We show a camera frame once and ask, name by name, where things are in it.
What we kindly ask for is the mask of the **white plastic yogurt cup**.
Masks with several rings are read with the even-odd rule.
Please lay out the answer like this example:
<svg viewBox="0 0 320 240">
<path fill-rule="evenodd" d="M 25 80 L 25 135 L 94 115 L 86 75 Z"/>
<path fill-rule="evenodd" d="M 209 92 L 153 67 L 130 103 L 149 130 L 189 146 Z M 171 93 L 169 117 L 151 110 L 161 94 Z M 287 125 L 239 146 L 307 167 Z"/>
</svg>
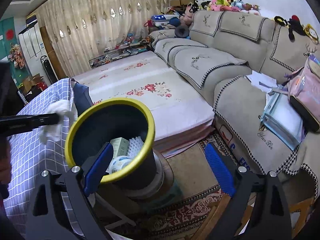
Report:
<svg viewBox="0 0 320 240">
<path fill-rule="evenodd" d="M 130 158 L 130 157 L 126 156 L 126 155 L 120 155 L 120 156 L 112 159 L 112 161 L 110 162 L 106 172 L 108 174 L 116 173 L 116 172 L 122 170 L 127 165 L 129 165 L 131 163 L 131 161 L 133 161 L 132 158 Z"/>
</svg>

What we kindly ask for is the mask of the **pale green carton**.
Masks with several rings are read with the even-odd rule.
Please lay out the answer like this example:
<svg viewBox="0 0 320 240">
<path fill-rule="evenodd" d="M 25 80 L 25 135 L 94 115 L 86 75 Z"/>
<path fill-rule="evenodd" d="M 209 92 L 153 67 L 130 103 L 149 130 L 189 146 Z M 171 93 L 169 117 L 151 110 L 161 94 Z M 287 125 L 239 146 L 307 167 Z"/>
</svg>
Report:
<svg viewBox="0 0 320 240">
<path fill-rule="evenodd" d="M 120 137 L 110 141 L 113 146 L 113 158 L 118 156 L 127 155 L 129 149 L 129 141 Z"/>
</svg>

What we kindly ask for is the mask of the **yellow rimmed black trash bin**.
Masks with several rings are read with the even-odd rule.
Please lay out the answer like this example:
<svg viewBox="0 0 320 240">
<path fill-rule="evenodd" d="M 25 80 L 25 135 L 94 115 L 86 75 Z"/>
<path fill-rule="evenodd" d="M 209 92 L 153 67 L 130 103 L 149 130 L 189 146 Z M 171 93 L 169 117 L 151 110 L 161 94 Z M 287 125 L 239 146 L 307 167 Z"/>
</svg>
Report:
<svg viewBox="0 0 320 240">
<path fill-rule="evenodd" d="M 82 166 L 112 139 L 140 137 L 144 142 L 137 156 L 122 170 L 105 175 L 101 184 L 114 184 L 125 190 L 141 190 L 156 176 L 153 155 L 155 122 L 142 102 L 128 98 L 103 101 L 84 111 L 71 126 L 65 143 L 69 167 Z"/>
</svg>

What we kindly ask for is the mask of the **blue checkered tablecloth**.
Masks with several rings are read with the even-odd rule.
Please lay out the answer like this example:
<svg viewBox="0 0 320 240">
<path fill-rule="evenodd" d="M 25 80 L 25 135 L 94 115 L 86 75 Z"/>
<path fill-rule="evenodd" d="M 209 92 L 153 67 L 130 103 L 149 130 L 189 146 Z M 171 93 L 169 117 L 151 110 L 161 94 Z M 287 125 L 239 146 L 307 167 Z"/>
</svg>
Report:
<svg viewBox="0 0 320 240">
<path fill-rule="evenodd" d="M 74 110 L 72 84 L 71 78 L 57 81 L 31 100 L 19 115 L 44 114 L 49 105 L 60 100 L 68 100 L 70 108 Z M 40 173 L 49 170 L 57 174 L 69 170 L 64 150 L 69 128 L 70 121 L 64 118 L 60 128 L 60 140 L 48 140 L 46 144 L 40 141 L 40 128 L 9 138 L 12 176 L 9 197 L 4 200 L 4 208 L 8 219 L 22 236 L 25 236 L 29 200 Z"/>
</svg>

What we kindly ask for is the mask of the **patterned red rug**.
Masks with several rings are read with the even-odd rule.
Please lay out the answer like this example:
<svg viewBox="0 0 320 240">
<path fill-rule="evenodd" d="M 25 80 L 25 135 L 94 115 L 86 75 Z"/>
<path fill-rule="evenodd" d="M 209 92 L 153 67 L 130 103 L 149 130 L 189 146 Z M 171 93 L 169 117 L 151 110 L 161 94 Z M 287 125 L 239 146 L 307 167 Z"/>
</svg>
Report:
<svg viewBox="0 0 320 240">
<path fill-rule="evenodd" d="M 199 228 L 210 211 L 208 205 L 224 194 L 204 156 L 208 144 L 219 152 L 231 155 L 217 131 L 200 140 L 186 151 L 167 159 L 174 181 L 165 195 L 153 202 L 153 207 L 129 217 L 128 223 L 111 232 L 127 239 L 185 239 Z"/>
</svg>

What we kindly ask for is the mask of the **stack of papers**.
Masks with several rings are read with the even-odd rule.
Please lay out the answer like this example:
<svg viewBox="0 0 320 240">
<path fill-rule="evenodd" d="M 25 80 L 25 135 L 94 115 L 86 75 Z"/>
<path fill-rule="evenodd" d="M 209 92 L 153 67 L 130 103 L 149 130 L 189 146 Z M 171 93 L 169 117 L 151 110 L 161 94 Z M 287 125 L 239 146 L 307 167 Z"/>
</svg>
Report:
<svg viewBox="0 0 320 240">
<path fill-rule="evenodd" d="M 275 93 L 269 97 L 260 120 L 292 151 L 305 137 L 303 119 L 285 94 Z"/>
</svg>

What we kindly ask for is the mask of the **cardboard box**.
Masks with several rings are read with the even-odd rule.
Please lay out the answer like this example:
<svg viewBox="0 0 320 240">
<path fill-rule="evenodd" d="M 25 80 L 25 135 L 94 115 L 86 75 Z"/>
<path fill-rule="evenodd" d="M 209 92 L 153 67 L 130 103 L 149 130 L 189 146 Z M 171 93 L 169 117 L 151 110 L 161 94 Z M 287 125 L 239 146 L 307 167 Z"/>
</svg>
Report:
<svg viewBox="0 0 320 240">
<path fill-rule="evenodd" d="M 27 95 L 33 87 L 40 89 L 41 91 L 48 88 L 44 81 L 44 77 L 39 73 L 34 76 L 28 76 L 22 81 L 22 92 Z"/>
</svg>

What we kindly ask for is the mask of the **pink school backpack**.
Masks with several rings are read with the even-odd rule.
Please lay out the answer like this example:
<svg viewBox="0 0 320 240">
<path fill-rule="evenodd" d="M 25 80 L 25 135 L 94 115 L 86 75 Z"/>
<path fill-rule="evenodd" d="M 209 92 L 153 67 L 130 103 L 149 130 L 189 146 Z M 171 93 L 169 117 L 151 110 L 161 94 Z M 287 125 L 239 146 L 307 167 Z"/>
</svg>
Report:
<svg viewBox="0 0 320 240">
<path fill-rule="evenodd" d="M 303 67 L 289 75 L 288 98 L 306 127 L 319 132 L 319 60 L 310 55 Z"/>
</svg>

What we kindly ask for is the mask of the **floral floor mat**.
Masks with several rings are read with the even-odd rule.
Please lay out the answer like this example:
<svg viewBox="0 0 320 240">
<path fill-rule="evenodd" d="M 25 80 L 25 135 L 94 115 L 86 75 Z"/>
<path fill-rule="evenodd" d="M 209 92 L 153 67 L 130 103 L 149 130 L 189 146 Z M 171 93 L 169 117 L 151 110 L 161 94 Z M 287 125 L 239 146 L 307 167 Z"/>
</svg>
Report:
<svg viewBox="0 0 320 240">
<path fill-rule="evenodd" d="M 193 146 L 213 131 L 214 112 L 183 77 L 147 51 L 74 77 L 89 88 L 93 103 L 136 99 L 155 121 L 154 149 L 166 157 Z"/>
</svg>

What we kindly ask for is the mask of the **black tower fan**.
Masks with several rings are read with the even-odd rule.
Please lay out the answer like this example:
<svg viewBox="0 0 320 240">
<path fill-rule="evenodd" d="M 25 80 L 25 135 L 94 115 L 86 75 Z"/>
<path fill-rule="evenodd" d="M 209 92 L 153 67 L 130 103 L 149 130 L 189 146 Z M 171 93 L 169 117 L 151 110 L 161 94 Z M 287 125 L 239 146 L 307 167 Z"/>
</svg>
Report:
<svg viewBox="0 0 320 240">
<path fill-rule="evenodd" d="M 50 81 L 51 84 L 54 84 L 58 81 L 57 75 L 55 73 L 54 68 L 52 67 L 49 58 L 47 55 L 42 55 L 40 57 L 41 64 L 43 66 L 44 71 Z"/>
</svg>

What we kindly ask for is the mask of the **artificial flower bouquet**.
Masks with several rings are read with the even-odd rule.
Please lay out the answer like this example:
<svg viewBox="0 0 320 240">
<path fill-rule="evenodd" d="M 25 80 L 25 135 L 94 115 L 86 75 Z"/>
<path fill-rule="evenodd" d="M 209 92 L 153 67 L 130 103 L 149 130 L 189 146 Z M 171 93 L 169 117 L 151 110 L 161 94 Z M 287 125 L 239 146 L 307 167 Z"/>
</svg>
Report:
<svg viewBox="0 0 320 240">
<path fill-rule="evenodd" d="M 15 68 L 25 68 L 25 59 L 19 44 L 11 44 L 10 53 L 8 59 L 14 63 Z"/>
</svg>

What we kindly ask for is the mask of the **white standing air conditioner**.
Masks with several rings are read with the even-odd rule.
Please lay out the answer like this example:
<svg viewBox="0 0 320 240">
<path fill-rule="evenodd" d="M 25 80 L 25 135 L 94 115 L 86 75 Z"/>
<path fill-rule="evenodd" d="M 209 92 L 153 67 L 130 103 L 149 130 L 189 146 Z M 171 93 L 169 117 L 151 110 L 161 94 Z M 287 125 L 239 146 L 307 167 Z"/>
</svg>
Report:
<svg viewBox="0 0 320 240">
<path fill-rule="evenodd" d="M 29 72 L 32 76 L 40 74 L 43 77 L 46 85 L 50 86 L 52 83 L 48 79 L 40 59 L 43 55 L 47 56 L 47 53 L 44 47 L 38 22 L 35 21 L 23 29 L 18 34 L 18 38 Z"/>
</svg>

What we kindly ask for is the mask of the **beige sectional sofa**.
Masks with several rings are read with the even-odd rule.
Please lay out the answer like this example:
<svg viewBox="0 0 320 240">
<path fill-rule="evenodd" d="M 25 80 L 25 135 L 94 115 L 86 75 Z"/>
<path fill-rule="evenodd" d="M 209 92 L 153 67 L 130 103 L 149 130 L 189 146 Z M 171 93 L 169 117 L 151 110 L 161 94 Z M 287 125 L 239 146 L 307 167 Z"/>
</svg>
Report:
<svg viewBox="0 0 320 240">
<path fill-rule="evenodd" d="M 275 171 L 289 202 L 319 198 L 319 134 L 308 132 L 290 149 L 260 121 L 266 93 L 252 85 L 258 73 L 284 84 L 319 45 L 308 36 L 289 39 L 286 27 L 262 16 L 198 11 L 189 38 L 171 29 L 150 33 L 154 52 L 213 108 L 214 126 L 247 169 Z"/>
</svg>

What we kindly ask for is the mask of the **low shelf with toys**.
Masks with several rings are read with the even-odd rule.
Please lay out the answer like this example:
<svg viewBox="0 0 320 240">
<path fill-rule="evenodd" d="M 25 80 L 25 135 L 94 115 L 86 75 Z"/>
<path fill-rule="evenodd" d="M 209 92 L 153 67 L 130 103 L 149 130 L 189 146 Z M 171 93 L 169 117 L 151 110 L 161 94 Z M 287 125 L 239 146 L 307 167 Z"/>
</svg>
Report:
<svg viewBox="0 0 320 240">
<path fill-rule="evenodd" d="M 89 60 L 89 66 L 94 69 L 104 64 L 108 64 L 119 59 L 134 56 L 150 49 L 149 40 L 141 40 L 131 44 L 121 44 L 118 48 L 107 50 L 103 55 Z"/>
</svg>

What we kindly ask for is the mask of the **beige lace curtain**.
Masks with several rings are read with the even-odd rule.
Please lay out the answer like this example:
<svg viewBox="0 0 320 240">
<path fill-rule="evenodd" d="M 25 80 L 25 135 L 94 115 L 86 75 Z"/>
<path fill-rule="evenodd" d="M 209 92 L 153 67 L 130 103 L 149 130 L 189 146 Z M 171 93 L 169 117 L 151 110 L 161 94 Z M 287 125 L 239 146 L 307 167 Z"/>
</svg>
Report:
<svg viewBox="0 0 320 240">
<path fill-rule="evenodd" d="M 169 0 L 48 0 L 36 17 L 45 27 L 68 77 L 90 70 L 89 61 L 128 35 L 148 36 L 146 22 L 166 11 Z"/>
</svg>

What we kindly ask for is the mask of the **pile of plush toys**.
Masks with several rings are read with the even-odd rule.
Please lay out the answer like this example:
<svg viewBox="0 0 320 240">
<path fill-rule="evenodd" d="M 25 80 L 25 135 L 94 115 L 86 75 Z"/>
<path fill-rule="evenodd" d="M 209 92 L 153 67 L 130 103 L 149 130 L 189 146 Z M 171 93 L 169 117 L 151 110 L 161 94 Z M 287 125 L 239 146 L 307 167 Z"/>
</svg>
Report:
<svg viewBox="0 0 320 240">
<path fill-rule="evenodd" d="M 232 11 L 260 15 L 259 6 L 242 0 L 171 0 L 166 12 L 153 15 L 146 23 L 149 33 L 164 29 L 175 29 L 184 24 L 191 26 L 198 11 Z"/>
</svg>

